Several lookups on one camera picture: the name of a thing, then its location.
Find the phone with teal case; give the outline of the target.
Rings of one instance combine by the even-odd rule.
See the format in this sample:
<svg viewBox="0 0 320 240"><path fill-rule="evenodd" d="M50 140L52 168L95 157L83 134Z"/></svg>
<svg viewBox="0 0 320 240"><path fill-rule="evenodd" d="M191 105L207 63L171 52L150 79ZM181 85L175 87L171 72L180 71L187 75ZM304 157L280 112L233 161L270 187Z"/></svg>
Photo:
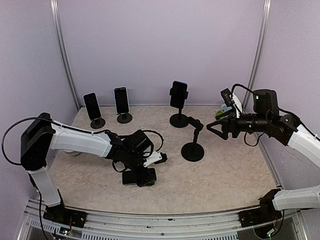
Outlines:
<svg viewBox="0 0 320 240"><path fill-rule="evenodd" d="M133 171L125 171L122 173L122 184L124 186L136 185L135 184L135 174Z"/></svg>

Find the black clamp phone stand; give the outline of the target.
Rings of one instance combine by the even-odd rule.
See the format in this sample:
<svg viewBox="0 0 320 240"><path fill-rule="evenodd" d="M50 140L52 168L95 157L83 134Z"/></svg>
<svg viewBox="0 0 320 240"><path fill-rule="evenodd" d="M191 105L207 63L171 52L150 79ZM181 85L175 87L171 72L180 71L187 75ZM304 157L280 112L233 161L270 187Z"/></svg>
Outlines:
<svg viewBox="0 0 320 240"><path fill-rule="evenodd" d="M178 113L173 114L169 119L169 123L175 128L184 128L189 124L187 120L188 117L182 114L182 110L183 108L178 109Z"/></svg>

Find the phone with dark-blue case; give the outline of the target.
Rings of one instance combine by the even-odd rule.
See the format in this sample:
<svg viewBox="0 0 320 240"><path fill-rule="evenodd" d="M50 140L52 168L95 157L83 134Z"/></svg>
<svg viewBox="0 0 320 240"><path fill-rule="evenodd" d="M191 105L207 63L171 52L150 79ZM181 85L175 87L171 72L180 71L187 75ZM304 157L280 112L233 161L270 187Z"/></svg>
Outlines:
<svg viewBox="0 0 320 240"><path fill-rule="evenodd" d="M185 104L185 100L188 98L188 84L180 81L174 81L172 88L169 91L170 95L170 106L182 109Z"/></svg>

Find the folding phone stand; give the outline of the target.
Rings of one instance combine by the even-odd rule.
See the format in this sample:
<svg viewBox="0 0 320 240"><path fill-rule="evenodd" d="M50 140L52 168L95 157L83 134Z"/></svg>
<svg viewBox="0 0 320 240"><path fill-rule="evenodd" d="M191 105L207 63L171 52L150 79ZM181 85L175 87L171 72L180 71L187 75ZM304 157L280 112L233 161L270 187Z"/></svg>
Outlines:
<svg viewBox="0 0 320 240"><path fill-rule="evenodd" d="M123 113L123 114L119 114L116 120L120 124L127 124L131 122L132 119L133 119L133 116L130 113Z"/></svg>
<svg viewBox="0 0 320 240"><path fill-rule="evenodd" d="M97 118L97 119L94 119L90 122L90 127L92 129L101 129L102 127L104 127L106 124L106 121L103 119L103 118Z"/></svg>

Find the phone with light-blue case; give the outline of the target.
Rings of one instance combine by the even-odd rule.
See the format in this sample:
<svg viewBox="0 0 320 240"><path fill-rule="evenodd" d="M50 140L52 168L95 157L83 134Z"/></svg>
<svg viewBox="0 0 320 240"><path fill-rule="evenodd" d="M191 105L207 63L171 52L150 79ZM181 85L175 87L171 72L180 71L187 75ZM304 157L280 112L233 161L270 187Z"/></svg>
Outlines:
<svg viewBox="0 0 320 240"><path fill-rule="evenodd" d="M128 93L125 87L118 87L114 89L114 100L117 114L129 113Z"/></svg>

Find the phone with lilac case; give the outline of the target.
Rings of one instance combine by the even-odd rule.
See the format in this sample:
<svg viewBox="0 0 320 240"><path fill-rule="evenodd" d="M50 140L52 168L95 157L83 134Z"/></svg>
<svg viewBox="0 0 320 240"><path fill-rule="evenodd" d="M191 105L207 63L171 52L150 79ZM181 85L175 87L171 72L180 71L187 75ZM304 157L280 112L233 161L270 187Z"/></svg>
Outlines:
<svg viewBox="0 0 320 240"><path fill-rule="evenodd" d="M90 120L96 120L102 117L98 99L94 92L85 94L83 100Z"/></svg>

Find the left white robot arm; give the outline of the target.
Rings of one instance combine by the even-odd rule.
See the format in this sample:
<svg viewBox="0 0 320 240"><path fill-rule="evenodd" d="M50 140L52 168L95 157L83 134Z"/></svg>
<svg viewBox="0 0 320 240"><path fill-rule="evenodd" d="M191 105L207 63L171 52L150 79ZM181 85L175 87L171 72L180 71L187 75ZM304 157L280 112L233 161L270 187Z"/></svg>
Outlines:
<svg viewBox="0 0 320 240"><path fill-rule="evenodd" d="M21 135L18 165L28 172L47 210L61 223L70 218L70 211L64 206L47 168L49 150L91 154L112 160L113 164L120 162L124 166L121 173L132 176L132 183L138 187L154 185L157 177L150 165L168 159L165 153L154 149L147 130L139 129L129 135L118 135L108 129L89 131L53 120L46 112L14 123L3 136L25 121L32 123Z"/></svg>

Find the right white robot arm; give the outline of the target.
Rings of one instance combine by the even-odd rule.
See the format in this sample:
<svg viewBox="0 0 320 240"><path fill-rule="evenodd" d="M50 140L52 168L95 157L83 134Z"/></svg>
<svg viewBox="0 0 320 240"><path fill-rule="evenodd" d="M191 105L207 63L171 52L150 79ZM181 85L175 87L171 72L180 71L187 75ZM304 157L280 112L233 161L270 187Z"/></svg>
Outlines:
<svg viewBox="0 0 320 240"><path fill-rule="evenodd" d="M233 112L228 116L217 117L206 128L223 140L229 135L237 138L245 134L262 133L274 138L309 159L316 166L320 164L320 138L313 133L294 113L278 106L277 93L271 89L251 91L253 96L253 113L243 113L237 103L233 89L224 89L221 96ZM320 187L284 190L272 189L259 200L256 218L266 222L276 211L289 209L318 209L320 207Z"/></svg>

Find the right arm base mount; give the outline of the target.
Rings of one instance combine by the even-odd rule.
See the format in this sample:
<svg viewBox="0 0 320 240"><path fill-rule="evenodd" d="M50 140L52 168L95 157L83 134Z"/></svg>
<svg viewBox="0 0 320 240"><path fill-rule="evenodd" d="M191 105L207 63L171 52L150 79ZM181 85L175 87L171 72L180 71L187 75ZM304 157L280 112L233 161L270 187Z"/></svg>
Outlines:
<svg viewBox="0 0 320 240"><path fill-rule="evenodd" d="M276 219L280 219L282 215L281 211L267 211L262 210L262 208L244 210L238 213L242 228L272 222Z"/></svg>

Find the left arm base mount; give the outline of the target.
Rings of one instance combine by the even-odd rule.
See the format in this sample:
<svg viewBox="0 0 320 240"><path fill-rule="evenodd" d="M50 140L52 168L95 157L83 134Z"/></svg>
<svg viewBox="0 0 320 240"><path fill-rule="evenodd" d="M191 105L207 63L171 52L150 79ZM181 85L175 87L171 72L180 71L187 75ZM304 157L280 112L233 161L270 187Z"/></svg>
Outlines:
<svg viewBox="0 0 320 240"><path fill-rule="evenodd" d="M62 212L49 212L49 210L46 210L43 214L43 218L70 227L84 228L87 215L88 214L84 211L72 209L66 209Z"/></svg>

